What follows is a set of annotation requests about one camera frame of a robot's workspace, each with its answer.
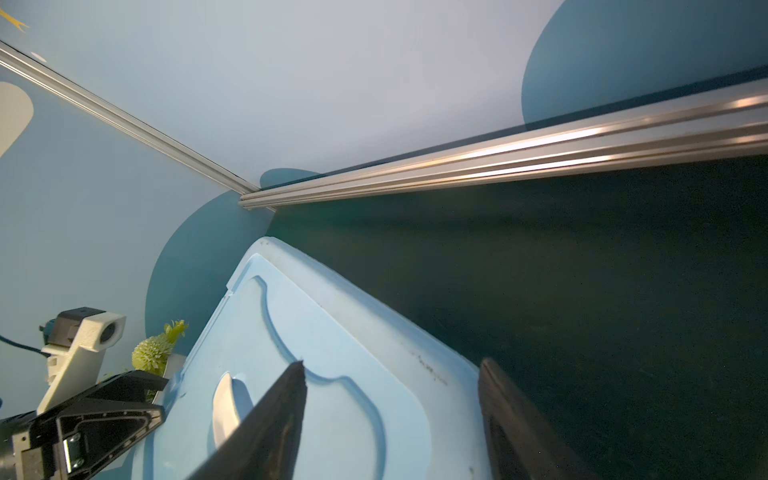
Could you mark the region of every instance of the black cable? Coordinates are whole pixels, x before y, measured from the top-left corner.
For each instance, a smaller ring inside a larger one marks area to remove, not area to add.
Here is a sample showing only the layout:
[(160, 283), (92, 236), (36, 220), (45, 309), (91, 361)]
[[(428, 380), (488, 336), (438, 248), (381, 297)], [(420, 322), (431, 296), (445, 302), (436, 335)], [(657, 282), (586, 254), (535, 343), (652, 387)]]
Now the black cable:
[(5, 342), (10, 346), (17, 346), (20, 349), (29, 350), (30, 352), (39, 353), (40, 355), (43, 355), (45, 358), (48, 358), (49, 356), (51, 356), (50, 353), (45, 353), (40, 349), (36, 349), (34, 346), (26, 346), (26, 345), (22, 345), (21, 343), (16, 343), (13, 340), (9, 340), (2, 335), (0, 335), (0, 342)]

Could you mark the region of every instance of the dark green surface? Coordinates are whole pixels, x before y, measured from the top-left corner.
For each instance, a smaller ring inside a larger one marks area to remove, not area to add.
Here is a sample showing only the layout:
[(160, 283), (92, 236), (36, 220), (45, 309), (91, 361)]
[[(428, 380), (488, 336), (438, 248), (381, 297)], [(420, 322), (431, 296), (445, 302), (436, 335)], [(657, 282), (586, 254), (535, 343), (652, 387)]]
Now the dark green surface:
[(280, 208), (308, 253), (475, 363), (594, 470), (764, 478), (768, 161)]

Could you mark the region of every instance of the light blue wall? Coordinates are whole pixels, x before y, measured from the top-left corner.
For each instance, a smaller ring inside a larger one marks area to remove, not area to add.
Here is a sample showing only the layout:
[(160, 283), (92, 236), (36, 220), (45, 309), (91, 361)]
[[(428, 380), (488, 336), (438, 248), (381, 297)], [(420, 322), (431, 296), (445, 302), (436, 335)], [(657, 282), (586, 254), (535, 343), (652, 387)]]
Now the light blue wall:
[[(189, 247), (171, 249), (177, 269), (166, 266), (166, 276), (183, 270), (185, 276), (175, 277), (179, 290), (215, 291), (196, 304), (203, 313), (185, 311), (197, 314), (194, 328), (201, 329), (204, 311), (223, 292), (227, 262), (263, 235), (271, 214), (246, 212), (219, 184), (4, 68), (0, 81), (22, 88), (35, 108), (29, 126), (0, 157), (0, 334), (39, 347), (38, 325), (62, 310), (93, 306), (123, 313), (125, 334), (108, 350), (102, 373), (130, 368), (131, 350), (146, 337), (153, 270), (171, 237)], [(204, 219), (219, 219), (203, 221), (215, 229), (204, 249), (184, 233), (174, 236), (201, 207)], [(192, 264), (208, 268), (184, 270)], [(163, 299), (154, 306), (164, 306)], [(45, 359), (0, 343), (0, 365), (0, 418), (35, 409), (47, 387)]]
[(768, 64), (765, 0), (0, 5), (1, 40), (262, 186)]

